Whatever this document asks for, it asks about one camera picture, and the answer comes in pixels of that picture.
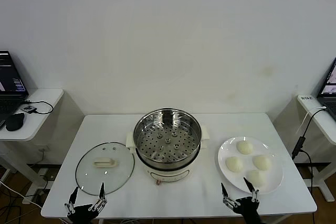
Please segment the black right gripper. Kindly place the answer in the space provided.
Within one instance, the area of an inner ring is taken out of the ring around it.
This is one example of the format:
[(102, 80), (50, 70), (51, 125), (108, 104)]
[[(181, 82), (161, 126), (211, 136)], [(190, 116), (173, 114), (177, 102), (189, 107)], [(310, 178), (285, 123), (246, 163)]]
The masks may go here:
[(240, 215), (258, 215), (257, 209), (259, 207), (259, 190), (255, 189), (253, 184), (244, 177), (244, 181), (251, 196), (233, 200), (229, 197), (223, 183), (221, 183), (223, 203), (234, 213)]

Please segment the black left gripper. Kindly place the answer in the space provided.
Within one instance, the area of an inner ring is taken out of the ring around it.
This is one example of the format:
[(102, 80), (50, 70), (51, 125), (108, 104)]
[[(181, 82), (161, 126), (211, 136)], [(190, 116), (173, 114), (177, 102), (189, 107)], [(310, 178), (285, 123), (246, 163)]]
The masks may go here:
[(68, 202), (65, 203), (67, 217), (72, 223), (91, 224), (92, 221), (98, 216), (98, 211), (102, 211), (107, 203), (104, 183), (101, 184), (99, 198), (94, 205), (87, 204), (74, 207), (77, 199), (78, 189), (79, 187), (74, 189), (69, 197)]

